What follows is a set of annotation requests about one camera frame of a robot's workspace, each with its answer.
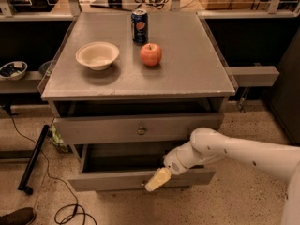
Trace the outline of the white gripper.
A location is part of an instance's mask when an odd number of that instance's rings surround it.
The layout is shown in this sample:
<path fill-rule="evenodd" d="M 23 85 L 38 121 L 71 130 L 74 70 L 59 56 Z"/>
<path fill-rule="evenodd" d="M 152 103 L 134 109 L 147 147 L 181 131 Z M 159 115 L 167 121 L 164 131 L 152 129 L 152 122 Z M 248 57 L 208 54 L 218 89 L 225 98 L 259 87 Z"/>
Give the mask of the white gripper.
<path fill-rule="evenodd" d="M 145 185 L 145 189 L 152 192 L 167 183 L 172 175 L 185 173 L 190 168 L 189 162 L 190 150 L 188 148 L 183 146 L 174 148 L 164 157 L 165 167 L 157 169 L 154 176 Z"/>

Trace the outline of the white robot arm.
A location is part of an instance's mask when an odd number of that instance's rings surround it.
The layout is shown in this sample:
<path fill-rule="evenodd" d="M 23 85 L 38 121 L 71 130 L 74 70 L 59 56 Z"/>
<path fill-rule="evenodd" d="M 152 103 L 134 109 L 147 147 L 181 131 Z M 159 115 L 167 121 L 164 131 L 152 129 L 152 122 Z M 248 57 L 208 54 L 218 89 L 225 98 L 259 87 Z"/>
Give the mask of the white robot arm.
<path fill-rule="evenodd" d="M 195 129 L 188 142 L 175 147 L 145 188 L 153 191 L 172 176 L 222 158 L 231 158 L 288 183 L 280 225 L 300 225 L 300 148 L 225 136 L 211 128 Z"/>

